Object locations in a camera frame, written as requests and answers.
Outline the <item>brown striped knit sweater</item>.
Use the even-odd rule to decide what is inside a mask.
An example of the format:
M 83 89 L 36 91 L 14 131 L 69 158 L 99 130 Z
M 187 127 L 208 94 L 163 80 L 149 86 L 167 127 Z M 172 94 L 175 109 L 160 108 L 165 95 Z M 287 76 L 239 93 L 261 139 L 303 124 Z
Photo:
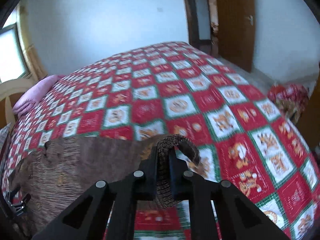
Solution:
M 58 216 L 96 181 L 124 179 L 140 163 L 157 153 L 157 193 L 153 201 L 139 201 L 142 211 L 168 209 L 176 204 L 170 192 L 169 151 L 178 148 L 193 164 L 198 148 L 178 134 L 157 135 L 142 141 L 105 137 L 57 138 L 20 160 L 10 174 L 9 188 L 31 196 L 22 225 L 34 235 Z

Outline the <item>striped pillow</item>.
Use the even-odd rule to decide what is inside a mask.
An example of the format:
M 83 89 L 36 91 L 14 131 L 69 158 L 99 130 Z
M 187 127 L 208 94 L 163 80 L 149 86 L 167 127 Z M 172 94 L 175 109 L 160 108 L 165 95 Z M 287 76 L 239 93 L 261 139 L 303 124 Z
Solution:
M 10 140 L 10 128 L 11 128 L 11 123 L 7 124 L 3 128 L 1 128 L 0 131 L 0 150 L 1 150 L 1 158 L 3 157 L 9 140 Z

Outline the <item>red checkered cartoon bedspread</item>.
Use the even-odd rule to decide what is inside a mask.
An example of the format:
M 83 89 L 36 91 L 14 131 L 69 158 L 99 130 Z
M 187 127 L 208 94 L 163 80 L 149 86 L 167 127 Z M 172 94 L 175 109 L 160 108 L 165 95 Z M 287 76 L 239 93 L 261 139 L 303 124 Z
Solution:
M 57 81 L 13 129 L 2 191 L 19 161 L 51 139 L 167 133 L 198 146 L 192 171 L 230 180 L 291 239 L 314 226 L 319 169 L 304 138 L 259 89 L 184 42 L 113 55 Z

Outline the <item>folded pink blanket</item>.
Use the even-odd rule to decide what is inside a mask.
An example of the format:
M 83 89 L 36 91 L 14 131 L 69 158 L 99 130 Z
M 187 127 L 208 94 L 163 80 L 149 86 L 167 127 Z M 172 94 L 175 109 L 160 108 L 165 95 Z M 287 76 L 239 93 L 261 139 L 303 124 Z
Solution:
M 31 111 L 46 96 L 53 85 L 65 77 L 64 75 L 50 75 L 40 80 L 28 89 L 12 108 L 13 114 L 20 118 Z

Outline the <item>cream wooden headboard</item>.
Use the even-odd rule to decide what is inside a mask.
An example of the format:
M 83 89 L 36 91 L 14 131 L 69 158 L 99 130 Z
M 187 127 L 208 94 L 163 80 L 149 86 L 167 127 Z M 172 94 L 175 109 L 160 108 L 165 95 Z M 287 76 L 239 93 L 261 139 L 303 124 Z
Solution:
M 1 83 L 1 123 L 0 129 L 10 124 L 13 128 L 17 121 L 17 116 L 13 113 L 12 108 L 21 96 L 34 85 L 31 79 L 14 79 Z

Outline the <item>red patterned bundle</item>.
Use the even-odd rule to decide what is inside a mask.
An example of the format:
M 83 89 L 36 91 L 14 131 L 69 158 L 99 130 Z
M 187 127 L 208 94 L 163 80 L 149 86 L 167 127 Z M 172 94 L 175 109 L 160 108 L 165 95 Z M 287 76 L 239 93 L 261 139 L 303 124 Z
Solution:
M 303 85 L 273 85 L 267 97 L 293 124 L 297 124 L 309 100 L 309 89 Z

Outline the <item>yellow curtain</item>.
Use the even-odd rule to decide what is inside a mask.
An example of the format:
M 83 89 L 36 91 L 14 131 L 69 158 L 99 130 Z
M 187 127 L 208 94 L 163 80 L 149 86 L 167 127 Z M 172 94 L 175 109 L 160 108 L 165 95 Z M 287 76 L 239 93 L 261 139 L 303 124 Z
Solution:
M 37 50 L 31 40 L 28 26 L 28 12 L 25 1 L 20 1 L 17 9 L 17 31 L 23 58 L 30 72 L 29 78 L 34 82 L 38 82 L 47 76 L 47 72 L 38 56 Z

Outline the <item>window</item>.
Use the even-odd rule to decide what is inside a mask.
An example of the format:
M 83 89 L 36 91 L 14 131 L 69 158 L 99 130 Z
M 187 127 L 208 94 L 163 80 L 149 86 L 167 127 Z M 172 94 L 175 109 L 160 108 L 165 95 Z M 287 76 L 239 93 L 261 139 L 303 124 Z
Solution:
M 1 83 L 27 77 L 30 70 L 22 53 L 16 23 L 1 29 L 0 42 Z

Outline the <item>brown wooden door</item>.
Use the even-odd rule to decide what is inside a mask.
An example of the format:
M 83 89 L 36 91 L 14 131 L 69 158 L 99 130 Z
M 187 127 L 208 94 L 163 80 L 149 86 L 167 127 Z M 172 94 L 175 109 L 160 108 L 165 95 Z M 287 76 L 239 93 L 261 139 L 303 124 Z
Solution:
M 255 1 L 216 0 L 219 55 L 247 72 L 252 71 L 255 43 Z

